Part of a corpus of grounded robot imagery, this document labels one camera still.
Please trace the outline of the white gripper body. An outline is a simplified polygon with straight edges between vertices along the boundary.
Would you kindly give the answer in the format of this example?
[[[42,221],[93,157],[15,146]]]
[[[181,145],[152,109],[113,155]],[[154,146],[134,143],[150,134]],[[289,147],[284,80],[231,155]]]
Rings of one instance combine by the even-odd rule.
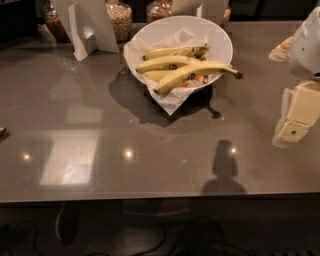
[[[295,32],[289,49],[289,68],[301,79],[320,79],[320,7],[315,7]]]

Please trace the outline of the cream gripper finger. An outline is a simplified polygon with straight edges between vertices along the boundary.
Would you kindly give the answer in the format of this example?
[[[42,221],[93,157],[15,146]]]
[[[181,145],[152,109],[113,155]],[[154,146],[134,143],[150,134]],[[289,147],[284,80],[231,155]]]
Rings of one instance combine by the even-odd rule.
[[[287,148],[299,142],[320,118],[320,83],[302,81],[293,90],[285,88],[272,144]]]
[[[269,59],[275,62],[288,62],[289,50],[293,37],[289,37],[276,46],[270,53]]]

